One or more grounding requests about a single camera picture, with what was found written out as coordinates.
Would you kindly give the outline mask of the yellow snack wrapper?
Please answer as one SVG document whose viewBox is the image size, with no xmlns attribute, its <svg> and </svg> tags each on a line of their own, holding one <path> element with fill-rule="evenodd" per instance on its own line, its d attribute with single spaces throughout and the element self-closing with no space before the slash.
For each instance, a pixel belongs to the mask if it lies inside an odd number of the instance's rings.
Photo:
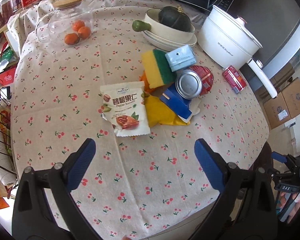
<svg viewBox="0 0 300 240">
<path fill-rule="evenodd" d="M 158 97 L 145 93 L 144 104 L 147 112 L 149 127 L 157 124 L 170 126 L 185 126 L 190 122 L 184 122 L 174 111 L 167 107 Z"/>
</svg>

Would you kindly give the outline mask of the grey refrigerator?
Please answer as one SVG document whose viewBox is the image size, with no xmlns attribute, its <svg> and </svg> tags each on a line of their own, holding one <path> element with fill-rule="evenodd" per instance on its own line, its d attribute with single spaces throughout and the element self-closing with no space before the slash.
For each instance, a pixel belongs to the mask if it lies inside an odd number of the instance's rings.
<svg viewBox="0 0 300 240">
<path fill-rule="evenodd" d="M 231 16 L 246 20 L 246 28 L 261 42 L 253 56 L 275 88 L 300 68 L 300 7 L 295 0 L 234 0 Z"/>
</svg>

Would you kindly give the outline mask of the upper cardboard box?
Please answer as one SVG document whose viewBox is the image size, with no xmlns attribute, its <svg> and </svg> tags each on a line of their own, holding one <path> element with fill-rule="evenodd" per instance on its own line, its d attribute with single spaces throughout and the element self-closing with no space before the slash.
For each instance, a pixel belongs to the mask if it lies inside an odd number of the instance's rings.
<svg viewBox="0 0 300 240">
<path fill-rule="evenodd" d="M 300 79 L 294 79 L 283 89 L 282 95 L 288 107 L 290 118 L 297 117 L 300 114 Z"/>
</svg>

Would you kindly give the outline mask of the dark green pumpkin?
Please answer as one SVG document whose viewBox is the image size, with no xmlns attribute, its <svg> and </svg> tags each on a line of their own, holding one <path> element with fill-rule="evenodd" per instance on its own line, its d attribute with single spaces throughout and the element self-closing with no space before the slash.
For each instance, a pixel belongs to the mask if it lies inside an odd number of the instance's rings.
<svg viewBox="0 0 300 240">
<path fill-rule="evenodd" d="M 191 20 L 184 13 L 182 7 L 163 7 L 158 13 L 158 21 L 179 31 L 191 31 Z"/>
</svg>

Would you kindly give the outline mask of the lower cardboard box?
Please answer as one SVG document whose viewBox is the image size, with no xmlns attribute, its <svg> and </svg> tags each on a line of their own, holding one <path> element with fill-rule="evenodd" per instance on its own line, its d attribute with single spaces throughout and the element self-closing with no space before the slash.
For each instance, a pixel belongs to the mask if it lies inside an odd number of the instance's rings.
<svg viewBox="0 0 300 240">
<path fill-rule="evenodd" d="M 291 119 L 286 101 L 282 93 L 278 93 L 276 98 L 269 99 L 263 104 L 271 129 Z"/>
</svg>

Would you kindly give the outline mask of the cherry print tablecloth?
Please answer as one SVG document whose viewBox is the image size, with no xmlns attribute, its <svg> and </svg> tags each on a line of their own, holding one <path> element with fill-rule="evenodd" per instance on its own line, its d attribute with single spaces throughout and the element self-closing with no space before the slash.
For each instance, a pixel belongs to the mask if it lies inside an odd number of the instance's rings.
<svg viewBox="0 0 300 240">
<path fill-rule="evenodd" d="M 199 113 L 185 124 L 141 76 L 155 48 L 132 29 L 149 9 L 172 0 L 83 0 L 91 35 L 67 46 L 48 25 L 56 0 L 12 16 L 18 42 L 11 106 L 17 172 L 62 163 L 87 138 L 96 154 L 72 197 L 104 239 L 143 239 L 167 230 L 212 204 L 212 188 L 194 155 L 204 139 L 226 161 L 250 168 L 269 128 L 250 87 L 235 93 L 222 68 L 199 46 L 197 64 L 213 74 L 211 90 L 193 99 Z"/>
</svg>

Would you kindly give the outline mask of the cardboard box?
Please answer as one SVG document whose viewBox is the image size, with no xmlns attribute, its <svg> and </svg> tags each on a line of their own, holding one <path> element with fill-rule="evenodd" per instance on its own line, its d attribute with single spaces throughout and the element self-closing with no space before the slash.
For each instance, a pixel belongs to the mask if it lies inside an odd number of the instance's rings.
<svg viewBox="0 0 300 240">
<path fill-rule="evenodd" d="M 282 95 L 288 107 L 290 118 L 297 117 L 300 114 L 300 79 L 294 79 L 283 89 Z"/>
<path fill-rule="evenodd" d="M 271 129 L 291 119 L 286 101 L 282 93 L 278 93 L 276 98 L 269 99 L 263 104 Z"/>
</svg>

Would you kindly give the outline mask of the yellow green sponge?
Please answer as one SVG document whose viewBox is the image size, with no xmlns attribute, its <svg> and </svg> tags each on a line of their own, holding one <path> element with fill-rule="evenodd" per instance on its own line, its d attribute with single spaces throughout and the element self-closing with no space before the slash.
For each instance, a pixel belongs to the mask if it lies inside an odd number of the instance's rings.
<svg viewBox="0 0 300 240">
<path fill-rule="evenodd" d="M 173 83 L 176 74 L 171 71 L 165 52 L 158 49 L 148 50 L 141 54 L 141 62 L 150 89 Z"/>
</svg>

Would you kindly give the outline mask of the orange tangerine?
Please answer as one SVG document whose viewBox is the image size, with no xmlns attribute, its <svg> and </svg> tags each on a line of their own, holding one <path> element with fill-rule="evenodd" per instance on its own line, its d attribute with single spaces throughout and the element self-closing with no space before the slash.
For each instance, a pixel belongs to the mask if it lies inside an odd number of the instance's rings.
<svg viewBox="0 0 300 240">
<path fill-rule="evenodd" d="M 79 42 L 80 37 L 77 33 L 69 33 L 64 37 L 64 43 L 67 45 L 75 45 Z"/>
<path fill-rule="evenodd" d="M 77 20 L 72 24 L 72 30 L 76 32 L 82 27 L 85 27 L 85 23 L 82 20 Z"/>
<path fill-rule="evenodd" d="M 91 35 L 91 30 L 87 26 L 79 28 L 78 35 L 81 39 L 86 40 Z"/>
</svg>

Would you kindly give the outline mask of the light blue small box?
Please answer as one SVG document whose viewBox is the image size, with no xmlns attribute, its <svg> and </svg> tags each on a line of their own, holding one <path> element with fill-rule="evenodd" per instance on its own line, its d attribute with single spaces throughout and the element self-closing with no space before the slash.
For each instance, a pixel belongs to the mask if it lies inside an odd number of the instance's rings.
<svg viewBox="0 0 300 240">
<path fill-rule="evenodd" d="M 196 61 L 192 48 L 187 44 L 165 54 L 172 72 L 194 65 Z"/>
</svg>

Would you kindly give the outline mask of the white pecan snack bag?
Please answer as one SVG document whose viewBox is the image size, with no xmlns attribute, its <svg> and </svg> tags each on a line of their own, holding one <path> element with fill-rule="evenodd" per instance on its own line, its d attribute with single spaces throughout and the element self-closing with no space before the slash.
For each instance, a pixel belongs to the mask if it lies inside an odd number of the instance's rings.
<svg viewBox="0 0 300 240">
<path fill-rule="evenodd" d="M 136 137 L 151 132 L 144 104 L 143 81 L 103 85 L 100 91 L 102 117 L 112 124 L 117 137 Z"/>
</svg>

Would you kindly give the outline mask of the stacked white plates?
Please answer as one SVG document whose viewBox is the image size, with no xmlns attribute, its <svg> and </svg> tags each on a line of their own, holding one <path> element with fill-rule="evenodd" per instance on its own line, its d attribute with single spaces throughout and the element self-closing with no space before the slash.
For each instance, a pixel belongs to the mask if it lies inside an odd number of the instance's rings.
<svg viewBox="0 0 300 240">
<path fill-rule="evenodd" d="M 142 32 L 143 37 L 153 46 L 164 50 L 164 51 L 173 51 L 179 47 L 189 45 L 191 48 L 194 47 L 197 43 L 197 37 L 196 35 L 193 35 L 193 37 L 186 43 L 178 43 L 173 42 L 164 38 L 159 37 L 158 35 L 154 35 L 150 31 L 143 31 Z"/>
</svg>

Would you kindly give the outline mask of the blue biscuit box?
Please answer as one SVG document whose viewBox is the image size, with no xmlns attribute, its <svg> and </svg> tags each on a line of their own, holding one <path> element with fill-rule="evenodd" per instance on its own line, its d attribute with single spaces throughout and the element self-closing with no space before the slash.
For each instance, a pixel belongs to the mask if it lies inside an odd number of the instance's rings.
<svg viewBox="0 0 300 240">
<path fill-rule="evenodd" d="M 178 92 L 175 83 L 167 87 L 159 99 L 184 122 L 200 113 L 199 99 L 185 99 Z"/>
</svg>

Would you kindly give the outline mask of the white electric cooking pot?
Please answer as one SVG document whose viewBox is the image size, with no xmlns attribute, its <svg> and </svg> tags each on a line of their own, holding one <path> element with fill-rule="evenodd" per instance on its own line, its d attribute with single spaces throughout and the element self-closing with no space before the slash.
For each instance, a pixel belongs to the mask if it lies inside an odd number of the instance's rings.
<svg viewBox="0 0 300 240">
<path fill-rule="evenodd" d="M 200 48 L 223 69 L 233 66 L 239 70 L 247 64 L 271 98 L 275 98 L 277 91 L 263 72 L 262 62 L 253 59 L 253 55 L 263 46 L 245 24 L 243 18 L 233 18 L 220 7 L 213 5 L 198 31 L 197 42 Z"/>
</svg>

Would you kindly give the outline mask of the red soda can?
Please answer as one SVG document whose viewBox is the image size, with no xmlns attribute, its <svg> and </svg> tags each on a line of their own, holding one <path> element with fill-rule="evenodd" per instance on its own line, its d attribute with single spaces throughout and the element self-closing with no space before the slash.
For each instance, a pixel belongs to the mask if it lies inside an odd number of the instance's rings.
<svg viewBox="0 0 300 240">
<path fill-rule="evenodd" d="M 227 67 L 222 75 L 236 94 L 240 93 L 247 86 L 246 81 L 233 66 Z"/>
</svg>

